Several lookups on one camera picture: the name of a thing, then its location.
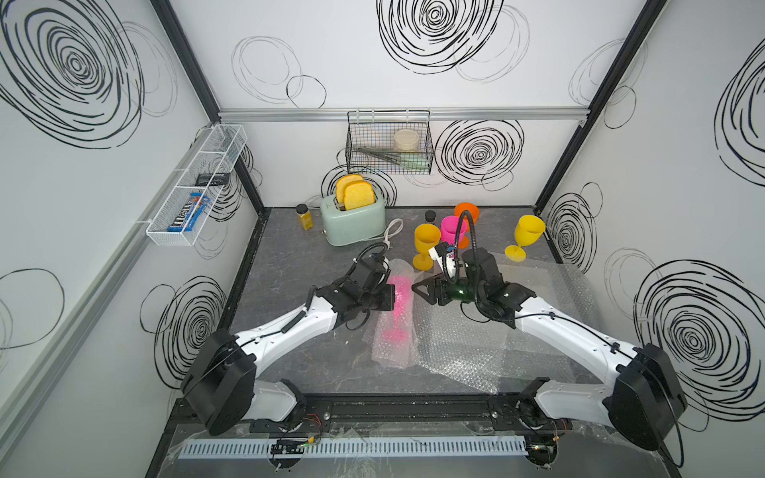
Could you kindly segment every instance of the white power cord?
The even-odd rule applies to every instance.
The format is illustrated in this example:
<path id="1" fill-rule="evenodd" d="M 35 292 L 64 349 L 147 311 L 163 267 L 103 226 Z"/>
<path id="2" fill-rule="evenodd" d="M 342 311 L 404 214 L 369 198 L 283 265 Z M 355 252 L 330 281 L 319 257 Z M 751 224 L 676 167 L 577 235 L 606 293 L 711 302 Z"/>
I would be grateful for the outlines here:
<path id="1" fill-rule="evenodd" d="M 394 224 L 398 224 L 399 228 L 396 229 L 393 232 L 390 232 L 390 229 L 393 227 Z M 382 239 L 382 241 L 386 244 L 386 246 L 388 246 L 388 249 L 392 249 L 392 247 L 390 245 L 390 238 L 392 238 L 393 236 L 395 236 L 396 234 L 401 232 L 403 229 L 404 229 L 404 221 L 403 221 L 403 219 L 396 218 L 396 219 L 392 220 L 390 222 L 390 224 L 388 224 L 388 227 L 385 228 L 385 232 L 382 234 L 382 236 L 370 237 L 369 239 L 364 239 L 364 240 L 365 241 L 375 241 L 377 239 Z"/>
<path id="2" fill-rule="evenodd" d="M 305 204 L 306 206 L 310 207 L 311 209 L 319 209 L 320 206 L 312 206 L 311 204 L 314 201 L 319 200 L 321 198 L 323 198 L 323 196 L 321 194 L 317 194 L 315 196 L 311 196 L 308 199 L 306 199 L 305 202 L 303 202 L 303 204 Z"/>

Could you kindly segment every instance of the black swirl drawing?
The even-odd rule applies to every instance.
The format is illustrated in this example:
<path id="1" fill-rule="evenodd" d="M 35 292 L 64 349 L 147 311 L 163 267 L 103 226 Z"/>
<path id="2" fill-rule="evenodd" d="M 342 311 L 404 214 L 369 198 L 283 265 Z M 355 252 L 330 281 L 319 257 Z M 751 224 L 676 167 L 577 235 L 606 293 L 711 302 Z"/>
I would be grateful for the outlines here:
<path id="1" fill-rule="evenodd" d="M 124 145 L 141 120 L 135 48 L 105 0 L 0 2 L 0 98 L 52 138 L 78 148 Z"/>
<path id="2" fill-rule="evenodd" d="M 244 145 L 237 161 L 242 161 L 248 171 L 253 168 L 252 151 L 249 149 L 249 146 Z M 208 172 L 213 172 L 216 166 L 217 164 L 211 164 L 210 171 Z M 229 182 L 223 186 L 218 195 L 218 201 L 215 202 L 210 210 L 210 218 L 218 222 L 231 220 L 236 211 L 242 206 L 242 201 L 246 199 L 247 192 L 244 191 L 242 182 L 236 176 L 236 171 L 231 171 Z"/>
<path id="3" fill-rule="evenodd" d="M 449 181 L 440 174 L 403 174 L 403 177 L 417 187 L 436 187 Z"/>
<path id="4" fill-rule="evenodd" d="M 715 146 L 725 167 L 765 186 L 765 40 L 749 54 L 720 97 L 715 111 Z"/>
<path id="5" fill-rule="evenodd" d="M 661 264 L 635 296 L 635 331 L 642 344 L 664 349 L 693 408 L 723 421 L 765 411 L 760 386 L 765 302 L 735 275 L 705 261 Z"/>
<path id="6" fill-rule="evenodd" d="M 256 187 L 263 182 L 263 176 L 255 168 L 254 158 L 249 146 L 244 145 L 239 159 L 244 164 L 245 169 L 250 176 L 259 178 Z M 245 191 L 242 181 L 239 180 L 235 171 L 231 171 L 229 182 L 218 195 L 218 201 L 215 202 L 210 210 L 210 219 L 213 221 L 205 223 L 205 227 L 199 233 L 194 248 L 202 259 L 210 260 L 216 258 L 226 247 L 226 241 L 229 235 L 228 223 L 236 215 L 236 211 L 242 206 L 243 201 L 247 201 L 247 191 Z"/>
<path id="7" fill-rule="evenodd" d="M 229 236 L 229 222 L 209 221 L 199 231 L 194 249 L 199 256 L 209 261 L 215 259 L 226 248 Z"/>
<path id="8" fill-rule="evenodd" d="M 623 38 L 609 41 L 582 60 L 568 82 L 568 95 L 571 99 L 582 106 L 592 103 L 623 43 Z M 643 43 L 608 100 L 604 119 L 609 128 L 621 128 L 635 113 L 637 100 L 633 86 L 640 78 L 647 57 L 648 44 Z"/>
<path id="9" fill-rule="evenodd" d="M 349 169 L 345 164 L 341 164 L 333 167 L 321 181 L 321 197 L 334 194 L 337 189 L 337 181 L 348 174 L 361 174 L 364 180 L 372 185 L 375 192 L 382 196 L 386 207 L 396 205 L 396 199 L 399 196 L 396 183 L 388 174 L 370 166 L 351 166 Z"/>
<path id="10" fill-rule="evenodd" d="M 61 321 L 63 286 L 47 269 L 18 269 L 0 277 L 0 372 L 9 350 L 37 343 Z"/>
<path id="11" fill-rule="evenodd" d="M 262 101 L 298 108 L 320 108 L 327 101 L 321 81 L 303 74 L 295 51 L 279 38 L 242 39 L 231 53 L 231 69 L 242 89 Z"/>
<path id="12" fill-rule="evenodd" d="M 637 95 L 631 86 L 622 85 L 614 90 L 614 94 L 606 103 L 603 110 L 603 123 L 606 128 L 619 129 L 626 125 L 637 108 Z"/>
<path id="13" fill-rule="evenodd" d="M 141 110 L 160 117 L 172 112 L 178 98 L 178 76 L 170 50 L 154 33 L 134 21 L 124 21 L 122 28 L 141 61 L 144 102 Z"/>
<path id="14" fill-rule="evenodd" d="M 453 183 L 498 191 L 513 181 L 524 141 L 517 121 L 455 121 L 438 136 L 436 167 Z"/>
<path id="15" fill-rule="evenodd" d="M 603 210 L 603 190 L 600 184 L 595 182 L 584 183 L 579 191 L 579 197 L 584 201 L 580 202 L 579 212 L 588 219 L 595 219 Z"/>
<path id="16" fill-rule="evenodd" d="M 635 302 L 635 296 L 640 289 L 640 282 L 651 277 L 661 278 L 656 264 L 645 252 L 630 247 L 612 252 L 603 266 L 603 283 L 608 298 L 630 320 L 647 319 L 645 315 L 634 315 L 643 306 Z"/>
<path id="17" fill-rule="evenodd" d="M 464 79 L 490 83 L 510 73 L 529 49 L 529 22 L 510 5 L 494 5 L 500 10 L 496 30 L 475 55 L 455 68 Z"/>
<path id="18" fill-rule="evenodd" d="M 503 0 L 378 0 L 380 39 L 404 68 L 442 73 L 472 58 L 488 42 L 502 6 Z"/>
<path id="19" fill-rule="evenodd" d="M 582 272 L 590 270 L 597 252 L 595 216 L 580 194 L 566 193 L 552 205 L 547 219 L 547 230 L 561 257 Z"/>
<path id="20" fill-rule="evenodd" d="M 204 341 L 218 327 L 225 306 L 226 293 L 204 275 L 178 289 L 160 284 L 146 294 L 138 320 L 154 335 L 154 364 L 167 387 L 178 389 Z"/>

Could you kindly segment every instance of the pink bubble wrap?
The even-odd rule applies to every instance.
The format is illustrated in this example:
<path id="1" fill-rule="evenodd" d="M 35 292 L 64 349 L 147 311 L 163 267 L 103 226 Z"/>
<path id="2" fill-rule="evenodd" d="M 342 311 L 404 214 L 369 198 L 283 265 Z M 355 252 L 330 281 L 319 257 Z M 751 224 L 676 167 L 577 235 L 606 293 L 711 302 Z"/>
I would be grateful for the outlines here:
<path id="1" fill-rule="evenodd" d="M 372 360 L 380 365 L 406 369 L 419 361 L 417 336 L 412 322 L 412 267 L 401 259 L 390 261 L 388 284 L 396 287 L 396 304 L 377 319 L 372 341 Z"/>

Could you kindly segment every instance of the bread slice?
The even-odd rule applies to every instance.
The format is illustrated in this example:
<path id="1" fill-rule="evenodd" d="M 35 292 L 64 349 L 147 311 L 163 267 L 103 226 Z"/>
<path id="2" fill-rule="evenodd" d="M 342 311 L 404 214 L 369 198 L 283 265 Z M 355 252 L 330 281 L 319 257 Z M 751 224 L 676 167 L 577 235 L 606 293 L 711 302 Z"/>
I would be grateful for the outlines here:
<path id="1" fill-rule="evenodd" d="M 341 204 L 345 202 L 345 188 L 348 184 L 351 184 L 354 181 L 362 180 L 364 180 L 364 178 L 361 177 L 361 174 L 348 174 L 347 176 L 343 176 L 337 180 L 337 190 L 335 190 L 335 197 L 337 198 L 337 202 Z"/>
<path id="2" fill-rule="evenodd" d="M 372 190 L 372 185 L 366 181 L 354 181 L 345 186 L 346 211 L 369 206 L 374 203 L 375 192 Z"/>

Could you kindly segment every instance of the white wire basket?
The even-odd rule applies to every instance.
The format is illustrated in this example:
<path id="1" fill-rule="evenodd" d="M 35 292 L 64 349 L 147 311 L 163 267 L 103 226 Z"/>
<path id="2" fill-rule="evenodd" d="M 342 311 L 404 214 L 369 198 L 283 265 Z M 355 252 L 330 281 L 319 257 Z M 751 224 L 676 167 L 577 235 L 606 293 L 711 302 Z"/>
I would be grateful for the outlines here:
<path id="1" fill-rule="evenodd" d="M 213 186 L 216 174 L 235 174 L 234 164 L 247 142 L 247 134 L 241 125 L 215 125 L 205 139 L 202 148 L 194 155 L 188 167 L 181 174 L 168 198 L 159 208 L 154 219 L 146 229 L 146 235 L 157 246 L 193 246 L 204 227 L 210 211 L 218 201 L 224 185 Z M 200 184 L 202 174 L 211 174 L 206 183 Z M 190 207 L 190 198 L 201 199 L 201 211 L 196 203 Z M 177 221 L 181 210 L 187 211 L 182 220 Z M 168 231 L 174 225 L 175 231 Z"/>

